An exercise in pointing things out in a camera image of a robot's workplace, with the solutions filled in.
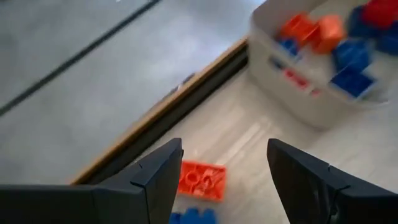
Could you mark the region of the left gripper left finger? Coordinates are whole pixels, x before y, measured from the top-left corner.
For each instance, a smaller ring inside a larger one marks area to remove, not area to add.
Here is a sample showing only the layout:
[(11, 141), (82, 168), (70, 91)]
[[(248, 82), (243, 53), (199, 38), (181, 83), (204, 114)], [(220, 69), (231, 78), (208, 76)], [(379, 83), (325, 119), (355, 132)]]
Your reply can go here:
[(0, 224), (168, 224), (182, 156), (173, 138), (95, 185), (0, 185)]

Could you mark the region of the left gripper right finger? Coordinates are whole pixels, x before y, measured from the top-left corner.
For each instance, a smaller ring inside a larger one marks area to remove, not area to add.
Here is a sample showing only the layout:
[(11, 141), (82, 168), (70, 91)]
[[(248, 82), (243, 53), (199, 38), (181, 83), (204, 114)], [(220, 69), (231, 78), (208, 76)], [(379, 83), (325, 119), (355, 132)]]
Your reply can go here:
[(396, 193), (276, 138), (267, 160), (290, 224), (398, 224)]

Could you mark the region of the small blue toy brick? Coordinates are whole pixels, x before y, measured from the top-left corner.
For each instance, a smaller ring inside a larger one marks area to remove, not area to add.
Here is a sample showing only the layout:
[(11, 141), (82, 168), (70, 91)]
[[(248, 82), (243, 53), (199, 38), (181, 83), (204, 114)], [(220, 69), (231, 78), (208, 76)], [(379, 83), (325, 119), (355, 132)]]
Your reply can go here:
[(394, 21), (386, 30), (378, 29), (363, 22), (361, 15), (364, 6), (354, 8), (346, 21), (350, 37), (375, 40), (376, 49), (389, 55), (398, 56), (398, 21)]
[(372, 60), (369, 45), (364, 40), (344, 40), (331, 51), (337, 72), (348, 68), (355, 72), (362, 72)]
[(281, 45), (285, 50), (292, 56), (296, 57), (299, 54), (299, 45), (295, 39), (292, 38), (281, 38), (277, 40), (278, 44)]
[(368, 91), (376, 80), (364, 72), (358, 72), (350, 68), (340, 70), (331, 80), (330, 83), (353, 98), (359, 98)]

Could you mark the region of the small orange toy brick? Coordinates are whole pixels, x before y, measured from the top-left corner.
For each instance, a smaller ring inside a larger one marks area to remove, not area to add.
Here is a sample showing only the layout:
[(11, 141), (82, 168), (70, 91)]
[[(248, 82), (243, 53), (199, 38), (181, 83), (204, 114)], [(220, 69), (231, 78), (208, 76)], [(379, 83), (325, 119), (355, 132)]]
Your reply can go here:
[(294, 39), (299, 47), (303, 47), (313, 40), (317, 24), (307, 14), (300, 13), (290, 18), (280, 29), (279, 37)]
[(344, 38), (345, 28), (338, 15), (326, 15), (317, 21), (313, 50), (318, 54), (330, 53)]

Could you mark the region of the small red toy brick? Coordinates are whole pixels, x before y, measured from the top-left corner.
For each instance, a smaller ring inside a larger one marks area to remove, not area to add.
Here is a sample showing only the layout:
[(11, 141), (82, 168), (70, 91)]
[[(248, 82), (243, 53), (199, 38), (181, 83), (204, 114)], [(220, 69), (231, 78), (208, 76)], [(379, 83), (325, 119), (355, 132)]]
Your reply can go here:
[(398, 19), (398, 0), (370, 0), (364, 5), (362, 20), (379, 29), (388, 29)]

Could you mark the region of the long blue toy brick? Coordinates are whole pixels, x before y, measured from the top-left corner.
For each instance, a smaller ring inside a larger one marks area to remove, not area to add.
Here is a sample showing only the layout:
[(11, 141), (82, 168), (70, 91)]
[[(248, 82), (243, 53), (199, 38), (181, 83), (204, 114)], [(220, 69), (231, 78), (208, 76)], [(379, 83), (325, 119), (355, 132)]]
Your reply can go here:
[(213, 209), (200, 211), (196, 207), (190, 207), (184, 213), (172, 212), (169, 224), (218, 224), (218, 221)]

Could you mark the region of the long red-orange toy brick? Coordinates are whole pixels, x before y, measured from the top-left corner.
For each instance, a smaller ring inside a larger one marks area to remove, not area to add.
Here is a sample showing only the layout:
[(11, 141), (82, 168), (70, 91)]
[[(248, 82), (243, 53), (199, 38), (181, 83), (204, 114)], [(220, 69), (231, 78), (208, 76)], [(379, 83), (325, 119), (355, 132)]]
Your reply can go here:
[(183, 160), (177, 193), (221, 202), (226, 188), (225, 166)]

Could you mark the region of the white plastic bin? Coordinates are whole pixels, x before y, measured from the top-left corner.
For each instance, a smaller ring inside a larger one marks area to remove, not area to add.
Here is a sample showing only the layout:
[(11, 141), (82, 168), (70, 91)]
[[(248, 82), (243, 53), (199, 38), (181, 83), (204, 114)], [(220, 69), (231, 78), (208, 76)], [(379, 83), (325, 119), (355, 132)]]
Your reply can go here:
[(317, 55), (309, 46), (293, 56), (275, 40), (283, 23), (300, 12), (312, 19), (337, 14), (348, 22), (350, 12), (366, 1), (266, 0), (251, 16), (249, 74), (255, 83), (297, 119), (319, 129), (388, 103), (398, 89), (398, 57), (372, 50), (364, 72), (373, 82), (353, 96), (330, 82), (335, 74), (330, 56)]

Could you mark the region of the black aluminium table frame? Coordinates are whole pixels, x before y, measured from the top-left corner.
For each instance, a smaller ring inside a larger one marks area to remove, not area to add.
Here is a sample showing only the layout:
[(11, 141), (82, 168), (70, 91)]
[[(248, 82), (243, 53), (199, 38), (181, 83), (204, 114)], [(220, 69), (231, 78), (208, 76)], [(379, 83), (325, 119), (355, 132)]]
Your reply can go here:
[(97, 184), (117, 174), (137, 159), (181, 119), (205, 101), (248, 62), (248, 38), (234, 43), (202, 71), (151, 108), (104, 155), (72, 181)]

